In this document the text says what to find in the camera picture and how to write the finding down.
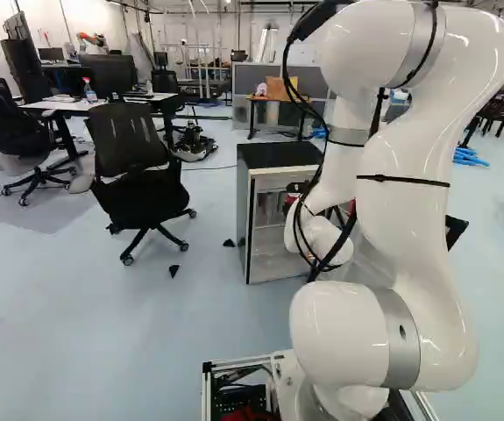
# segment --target wheel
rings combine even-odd
[[[111,235],[119,234],[122,230],[115,224],[109,224],[107,229],[110,230]]]
[[[125,257],[122,257],[121,261],[126,266],[130,266],[135,262],[135,260],[132,258],[132,256],[130,254],[127,254]]]

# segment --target black office chair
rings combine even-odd
[[[6,81],[0,80],[0,163],[11,175],[21,175],[33,170],[26,178],[6,184],[2,195],[9,196],[11,189],[29,183],[18,203],[27,206],[27,197],[40,185],[47,182],[62,184],[67,189],[70,181],[54,175],[69,173],[76,168],[41,170],[39,164],[47,159],[51,151],[60,148],[56,142],[58,133],[53,130],[54,111],[46,111],[34,117],[21,110],[12,99]]]
[[[187,252],[189,243],[176,238],[162,223],[197,212],[186,206],[189,194],[181,185],[181,162],[160,140],[151,108],[141,103],[108,103],[89,112],[86,125],[94,140],[96,174],[91,186],[98,203],[110,215],[111,234],[139,230],[121,253],[130,266],[131,252],[149,230],[158,230]],[[157,166],[168,164],[166,169]],[[106,182],[105,177],[116,177]]]
[[[165,68],[158,68],[153,70],[153,91],[167,94],[178,94],[173,98],[168,98],[166,106],[171,107],[172,114],[183,111],[185,108],[187,98],[184,93],[180,91],[180,85],[178,84],[178,77],[173,70],[166,70]],[[195,114],[195,107],[191,105],[191,110],[193,111],[193,116],[195,123],[199,125],[197,121],[197,115]],[[173,130],[179,133],[185,133],[186,128],[178,125],[174,125]],[[166,127],[159,129],[159,132],[164,132]]]

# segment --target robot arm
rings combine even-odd
[[[321,404],[344,419],[351,386],[455,389],[476,368],[444,215],[457,141],[504,83],[504,21],[463,7],[365,0],[326,26],[322,71],[341,98],[332,123],[346,122],[337,129],[343,139],[357,141],[350,129],[367,129],[366,114],[356,112],[366,92],[404,86],[413,96],[410,110],[366,147],[329,144],[320,188],[305,200],[316,214],[355,196],[362,232],[396,268],[392,289],[314,282],[293,300],[297,359]],[[287,233],[285,241],[292,251]]]
[[[89,42],[93,46],[101,48],[105,54],[110,53],[110,49],[108,48],[108,42],[105,39],[105,36],[103,36],[103,34],[98,35],[97,33],[95,33],[94,36],[92,37],[85,32],[78,32],[76,34],[76,38],[78,39],[78,44],[80,45],[81,53],[86,53],[87,42]]]

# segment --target light blue floor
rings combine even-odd
[[[220,148],[187,168],[234,165],[247,132],[201,124]],[[443,421],[504,419],[504,133],[472,146],[492,166],[455,167],[451,215],[471,223],[451,256],[481,360],[462,389],[430,397]],[[290,346],[300,281],[246,286],[236,249],[222,247],[235,236],[235,171],[185,171],[199,217],[167,226],[189,251],[153,233],[130,268],[118,255],[133,232],[111,237],[97,205],[54,234],[0,223],[0,421],[197,420],[203,361]]]

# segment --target red object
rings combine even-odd
[[[251,406],[235,410],[229,415],[220,418],[221,421],[280,421],[279,417],[267,412],[253,412]]]

